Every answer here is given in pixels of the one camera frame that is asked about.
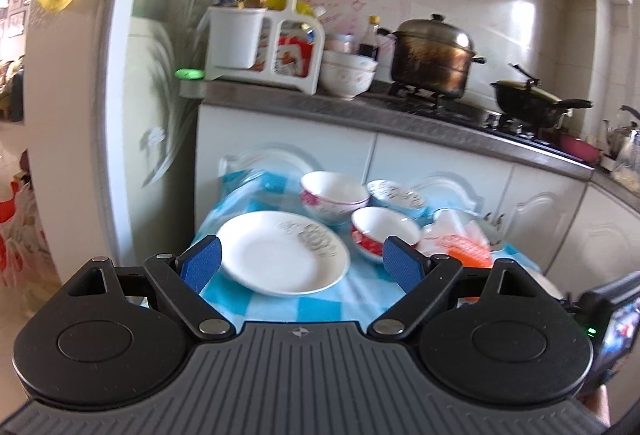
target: stainless steel pot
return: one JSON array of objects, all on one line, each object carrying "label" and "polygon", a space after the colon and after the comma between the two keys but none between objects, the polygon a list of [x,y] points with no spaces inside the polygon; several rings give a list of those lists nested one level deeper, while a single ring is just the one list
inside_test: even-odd
[{"label": "stainless steel pot", "polygon": [[396,38],[391,78],[448,98],[465,93],[471,63],[486,63],[476,56],[471,38],[441,14],[430,20],[409,20],[398,30],[379,29],[380,34]]}]

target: pan handle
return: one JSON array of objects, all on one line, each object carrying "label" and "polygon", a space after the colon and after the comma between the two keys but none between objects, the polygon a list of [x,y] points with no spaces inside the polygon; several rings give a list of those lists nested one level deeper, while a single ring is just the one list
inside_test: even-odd
[{"label": "pan handle", "polygon": [[593,108],[593,103],[586,99],[563,99],[551,105],[553,108],[563,108],[570,110],[572,108]]},{"label": "pan handle", "polygon": [[540,78],[536,78],[536,77],[532,76],[524,68],[522,68],[520,65],[514,65],[513,63],[509,63],[509,66],[511,68],[515,68],[517,71],[519,71],[519,73],[521,73],[526,78],[529,78],[529,81],[532,81],[532,85],[533,86],[537,86],[537,85],[540,84]]}]

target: gray countertop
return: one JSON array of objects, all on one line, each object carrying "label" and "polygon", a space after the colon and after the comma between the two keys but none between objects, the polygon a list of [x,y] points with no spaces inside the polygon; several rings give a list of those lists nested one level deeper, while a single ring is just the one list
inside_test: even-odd
[{"label": "gray countertop", "polygon": [[594,184],[640,212],[638,196],[590,166],[481,129],[390,110],[372,98],[341,100],[326,95],[307,95],[296,90],[237,81],[183,81],[180,84],[180,95],[201,99],[204,104],[304,118],[423,140],[526,164],[585,182],[592,180]]}]

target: soy sauce bottle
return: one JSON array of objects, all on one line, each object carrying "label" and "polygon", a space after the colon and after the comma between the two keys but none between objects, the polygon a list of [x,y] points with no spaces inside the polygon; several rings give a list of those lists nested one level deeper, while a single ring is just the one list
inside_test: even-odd
[{"label": "soy sauce bottle", "polygon": [[380,50],[379,25],[380,16],[369,16],[369,27],[362,38],[360,48],[358,48],[359,55],[378,60],[378,51]]}]

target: hand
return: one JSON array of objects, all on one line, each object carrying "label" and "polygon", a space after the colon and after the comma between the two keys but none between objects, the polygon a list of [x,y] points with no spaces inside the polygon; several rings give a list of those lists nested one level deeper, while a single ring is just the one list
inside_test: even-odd
[{"label": "hand", "polygon": [[609,394],[605,385],[600,386],[591,395],[582,398],[582,404],[587,407],[605,426],[611,426],[609,418]]}]

